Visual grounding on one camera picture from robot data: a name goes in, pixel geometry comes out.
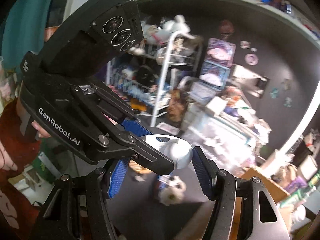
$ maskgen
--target screw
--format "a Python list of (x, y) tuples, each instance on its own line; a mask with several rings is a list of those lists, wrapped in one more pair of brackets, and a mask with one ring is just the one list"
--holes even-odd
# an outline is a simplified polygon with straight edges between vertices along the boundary
[(135, 138), (133, 138), (131, 135), (128, 135), (128, 138), (130, 142), (136, 142)]
[(219, 170), (218, 173), (221, 175), (221, 176), (227, 176), (227, 171), (225, 170)]
[(61, 176), (60, 179), (61, 179), (62, 181), (66, 181), (66, 180), (69, 179), (69, 175), (68, 175), (68, 174), (64, 174), (64, 175)]
[(260, 183), (261, 179), (258, 178), (258, 177), (252, 177), (252, 181), (255, 182), (255, 183)]
[(136, 160), (136, 159), (139, 158), (139, 155), (137, 155), (136, 153), (135, 153), (135, 154), (132, 154), (131, 158), (134, 159), (134, 160)]
[(99, 135), (99, 141), (103, 144), (103, 145), (108, 145), (109, 144), (109, 140), (107, 137), (105, 137), (104, 135)]
[(94, 173), (100, 175), (100, 174), (104, 173), (104, 168), (96, 168), (94, 170)]

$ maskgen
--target person's arm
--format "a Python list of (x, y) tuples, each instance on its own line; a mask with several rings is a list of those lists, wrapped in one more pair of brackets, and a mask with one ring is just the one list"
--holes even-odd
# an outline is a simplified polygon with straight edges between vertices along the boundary
[[(20, 239), (28, 239), (38, 216), (38, 210), (28, 199), (12, 186), (8, 179), (18, 176), (24, 166), (38, 155), (40, 141), (28, 142), (20, 132), (21, 114), (25, 109), (16, 98), (8, 104), (0, 117), (0, 210)], [(47, 137), (37, 123), (42, 137)]]

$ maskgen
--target dark gray wall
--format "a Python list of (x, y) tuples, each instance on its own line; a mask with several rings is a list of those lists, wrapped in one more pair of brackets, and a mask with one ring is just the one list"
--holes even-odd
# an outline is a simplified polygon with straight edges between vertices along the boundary
[[(237, 45), (234, 63), (270, 78), (262, 99), (247, 95), (257, 116), (270, 125), (269, 147), (280, 148), (302, 119), (320, 80), (319, 49), (297, 27), (274, 13), (242, 1), (230, 0), (148, 0), (139, 1), (140, 10), (158, 17), (183, 14), (192, 34), (202, 35), (205, 45), (209, 37), (219, 38), (221, 20), (230, 20), (235, 33), (228, 40)], [(240, 40), (250, 41), (257, 48), (259, 63), (249, 66), (244, 56), (248, 49), (240, 48)], [(292, 79), (292, 89), (282, 91), (281, 82)], [(272, 99), (270, 91), (277, 87), (280, 97)], [(291, 97), (292, 107), (284, 106)]]

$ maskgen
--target camera lens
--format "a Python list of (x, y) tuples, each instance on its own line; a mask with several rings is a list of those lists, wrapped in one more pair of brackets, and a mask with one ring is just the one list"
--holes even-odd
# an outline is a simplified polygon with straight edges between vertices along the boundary
[(121, 24), (123, 23), (122, 17), (113, 17), (110, 20), (108, 20), (102, 27), (102, 31), (104, 33), (111, 33), (114, 32), (116, 29), (118, 29)]
[(123, 30), (113, 37), (113, 39), (111, 40), (111, 44), (117, 46), (126, 41), (130, 37), (130, 35), (131, 31), (129, 29)]
[(121, 47), (121, 51), (126, 51), (128, 49), (130, 49), (133, 45), (134, 41), (128, 41), (126, 44), (124, 44), (122, 47)]

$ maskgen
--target logo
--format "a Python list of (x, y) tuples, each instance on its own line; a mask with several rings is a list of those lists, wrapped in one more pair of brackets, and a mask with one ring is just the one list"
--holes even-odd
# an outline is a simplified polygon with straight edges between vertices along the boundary
[(27, 72), (28, 70), (29, 70), (29, 68), (28, 68), (28, 62), (25, 60), (24, 61), (24, 64), (23, 64), (23, 70), (25, 71), (25, 72)]
[(44, 119), (46, 119), (46, 120), (48, 121), (48, 123), (50, 123), (55, 129), (57, 129), (57, 130), (58, 130), (60, 133), (62, 133), (65, 137), (67, 137), (68, 139), (70, 139), (70, 141), (74, 142), (77, 146), (79, 146), (80, 140), (77, 139), (76, 137), (72, 137), (69, 132), (65, 131), (65, 130), (61, 127), (61, 125), (57, 124), (56, 121), (55, 121), (53, 118), (51, 118), (50, 116), (48, 116), (48, 115), (44, 112), (44, 110), (43, 110), (42, 107), (39, 108), (39, 113), (40, 113), (40, 115), (41, 115)]

